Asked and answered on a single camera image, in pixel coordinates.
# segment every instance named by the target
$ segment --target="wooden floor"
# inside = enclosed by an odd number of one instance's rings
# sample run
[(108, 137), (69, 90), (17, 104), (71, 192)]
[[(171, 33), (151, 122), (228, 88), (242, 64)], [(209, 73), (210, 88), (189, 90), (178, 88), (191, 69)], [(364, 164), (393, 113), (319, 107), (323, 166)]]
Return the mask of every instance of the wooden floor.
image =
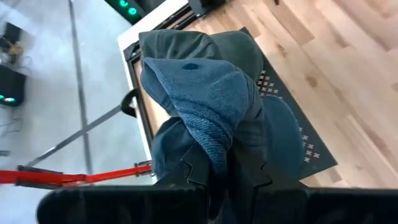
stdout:
[(244, 26), (339, 163), (303, 182), (398, 188), (398, 1), (234, 0), (186, 30)]

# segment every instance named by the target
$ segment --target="green light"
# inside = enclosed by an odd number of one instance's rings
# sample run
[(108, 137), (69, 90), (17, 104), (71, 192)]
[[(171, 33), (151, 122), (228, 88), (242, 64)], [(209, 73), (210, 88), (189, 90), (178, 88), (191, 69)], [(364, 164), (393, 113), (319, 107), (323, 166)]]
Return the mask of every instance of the green light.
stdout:
[(4, 99), (4, 101), (5, 102), (15, 102), (15, 99), (14, 98), (6, 98), (6, 99)]
[(135, 9), (135, 8), (133, 8), (133, 7), (129, 8), (129, 14), (130, 14), (130, 15), (135, 15), (135, 14), (137, 14), (137, 9)]
[(129, 5), (129, 3), (126, 2), (125, 0), (120, 0), (119, 4), (120, 4), (121, 7), (127, 7)]

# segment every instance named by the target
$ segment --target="blue towel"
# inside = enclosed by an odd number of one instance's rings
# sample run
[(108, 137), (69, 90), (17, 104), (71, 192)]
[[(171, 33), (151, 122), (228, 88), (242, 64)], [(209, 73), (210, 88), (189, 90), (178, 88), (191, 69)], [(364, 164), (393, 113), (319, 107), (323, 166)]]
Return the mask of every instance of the blue towel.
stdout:
[(227, 173), (233, 138), (267, 158), (264, 105), (256, 84), (224, 60), (145, 58), (141, 83), (172, 116), (179, 116), (209, 155), (217, 177)]

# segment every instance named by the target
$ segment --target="white platform edge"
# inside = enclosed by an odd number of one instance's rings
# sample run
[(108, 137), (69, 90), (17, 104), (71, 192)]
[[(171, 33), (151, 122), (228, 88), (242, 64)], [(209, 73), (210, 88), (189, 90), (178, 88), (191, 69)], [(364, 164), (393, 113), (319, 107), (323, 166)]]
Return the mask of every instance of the white platform edge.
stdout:
[[(132, 90), (134, 87), (132, 84), (132, 80), (130, 77), (129, 68), (127, 66), (126, 58), (124, 57), (123, 51), (128, 48), (131, 44), (138, 41), (138, 34), (140, 32), (150, 31), (159, 25), (161, 22), (165, 21), (169, 16), (175, 13), (177, 10), (182, 8), (184, 5), (188, 3), (188, 0), (166, 0), (152, 12), (150, 12), (146, 17), (142, 18), (139, 22), (130, 27), (127, 31), (122, 33), (118, 37), (118, 45), (119, 50), (123, 60), (124, 71), (126, 73), (127, 83), (129, 85), (129, 89)], [(144, 145), (145, 155), (147, 160), (152, 160), (152, 156), (150, 154), (149, 145), (147, 142), (147, 137), (144, 131), (144, 125), (141, 120), (141, 113), (137, 106), (137, 100), (133, 99), (133, 106), (136, 108), (137, 120), (139, 132), (141, 134), (142, 143)], [(155, 184), (157, 182), (157, 177), (154, 176), (152, 178), (152, 183)]]

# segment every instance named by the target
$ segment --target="concrete floor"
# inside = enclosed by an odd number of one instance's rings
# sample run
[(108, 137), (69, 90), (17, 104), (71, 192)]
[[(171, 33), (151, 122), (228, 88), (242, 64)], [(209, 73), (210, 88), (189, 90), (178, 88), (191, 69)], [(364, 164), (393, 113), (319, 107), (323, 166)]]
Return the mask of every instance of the concrete floor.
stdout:
[[(26, 101), (15, 116), (19, 132), (5, 133), (9, 108), (0, 110), (1, 170), (13, 170), (82, 128), (79, 86), (84, 91), (88, 123), (115, 108), (128, 91), (116, 38), (130, 27), (104, 1), (74, 1), (82, 82), (76, 75), (69, 0), (0, 0), (0, 30), (6, 21), (27, 33), (21, 69), (29, 76)], [(94, 173), (125, 169), (146, 159), (137, 121), (117, 113), (88, 132)], [(87, 173), (85, 145), (79, 137), (36, 167), (69, 174)], [(128, 177), (100, 184), (150, 184), (151, 178)], [(0, 185), (0, 223), (35, 223), (35, 208), (47, 190)]]

